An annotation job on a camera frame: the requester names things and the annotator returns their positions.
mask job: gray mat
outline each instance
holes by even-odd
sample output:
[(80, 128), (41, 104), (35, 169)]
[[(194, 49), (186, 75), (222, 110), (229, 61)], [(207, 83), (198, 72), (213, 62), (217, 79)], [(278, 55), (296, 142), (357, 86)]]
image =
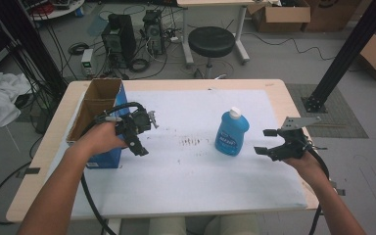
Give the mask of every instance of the gray mat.
[(325, 103), (327, 114), (307, 113), (302, 97), (309, 97), (317, 85), (286, 84), (301, 117), (321, 117), (322, 121), (307, 127), (311, 137), (368, 138), (351, 107), (336, 87)]

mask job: table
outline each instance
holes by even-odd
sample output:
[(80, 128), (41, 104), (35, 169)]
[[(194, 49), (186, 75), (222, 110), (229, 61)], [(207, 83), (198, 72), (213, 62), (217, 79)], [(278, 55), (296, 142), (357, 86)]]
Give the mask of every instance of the table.
[[(54, 11), (52, 13), (48, 14), (48, 15), (40, 15), (40, 14), (35, 15), (35, 14), (33, 14), (33, 15), (30, 15), (30, 17), (34, 21), (50, 20), (50, 19), (54, 19), (54, 18), (64, 16), (64, 15), (69, 14), (71, 12), (74, 12), (77, 9), (79, 9), (83, 4), (84, 4), (84, 0), (71, 0), (68, 9), (65, 9), (65, 10), (54, 9)], [(82, 16), (82, 15), (83, 15), (83, 11), (81, 9), (81, 10), (79, 10), (79, 16)]]
[[(72, 82), (56, 111), (48, 130), (43, 137), (30, 167), (39, 167), (38, 174), (27, 174), (7, 212), (10, 221), (18, 222), (24, 216), (45, 182), (48, 169), (58, 152), (63, 136), (71, 121), (79, 97), (88, 87), (89, 81)], [(298, 117), (299, 113), (283, 81), (278, 79), (235, 79), (235, 80), (137, 80), (124, 81), (127, 91), (152, 90), (264, 90), (274, 110), (277, 124), (280, 126), (285, 117)], [(315, 209), (317, 200), (310, 188), (302, 182), (307, 209)]]
[(240, 6), (237, 30), (235, 33), (236, 48), (241, 56), (241, 63), (244, 65), (250, 60), (243, 43), (240, 41), (241, 33), (243, 30), (243, 22), (246, 16), (247, 5), (255, 4), (254, 0), (178, 0), (178, 6), (183, 10), (183, 31), (182, 31), (182, 47), (185, 54), (186, 66), (194, 65), (194, 59), (192, 58), (191, 49), (188, 44), (188, 31), (187, 31), (187, 10), (189, 7), (204, 7), (204, 6)]

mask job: white paper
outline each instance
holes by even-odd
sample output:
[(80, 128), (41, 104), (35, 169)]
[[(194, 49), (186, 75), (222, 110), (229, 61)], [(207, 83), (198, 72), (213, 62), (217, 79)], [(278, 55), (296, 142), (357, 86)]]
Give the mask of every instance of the white paper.
[[(262, 131), (278, 128), (263, 90), (126, 91), (127, 100), (156, 111), (160, 126), (139, 135), (144, 157), (123, 150), (117, 169), (84, 171), (91, 196), (105, 216), (262, 212), (306, 208), (301, 182), (290, 166), (255, 153), (283, 144)], [(232, 106), (250, 123), (237, 157), (221, 154), (214, 139)], [(69, 132), (72, 121), (66, 130)], [(51, 165), (60, 161), (66, 140)], [(93, 216), (78, 188), (73, 217)]]

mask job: human hand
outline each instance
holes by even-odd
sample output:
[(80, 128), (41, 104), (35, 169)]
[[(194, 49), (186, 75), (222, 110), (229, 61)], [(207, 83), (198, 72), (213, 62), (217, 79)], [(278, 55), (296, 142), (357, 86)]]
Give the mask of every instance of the human hand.
[(73, 145), (89, 157), (106, 153), (113, 148), (126, 147), (123, 140), (116, 136), (115, 122), (96, 124)]
[(312, 187), (324, 183), (325, 179), (328, 180), (319, 162), (308, 151), (305, 151), (300, 159), (290, 158), (283, 160), (283, 162), (295, 168), (301, 178)]

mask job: bottle cap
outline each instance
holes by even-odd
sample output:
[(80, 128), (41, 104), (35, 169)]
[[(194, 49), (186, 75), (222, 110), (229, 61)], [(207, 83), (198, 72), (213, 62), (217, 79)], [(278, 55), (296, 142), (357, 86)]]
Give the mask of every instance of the bottle cap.
[(231, 116), (231, 118), (233, 118), (233, 119), (238, 119), (238, 118), (240, 118), (240, 116), (241, 116), (241, 111), (240, 111), (240, 109), (237, 108), (237, 107), (231, 107), (231, 110), (230, 110), (230, 116)]

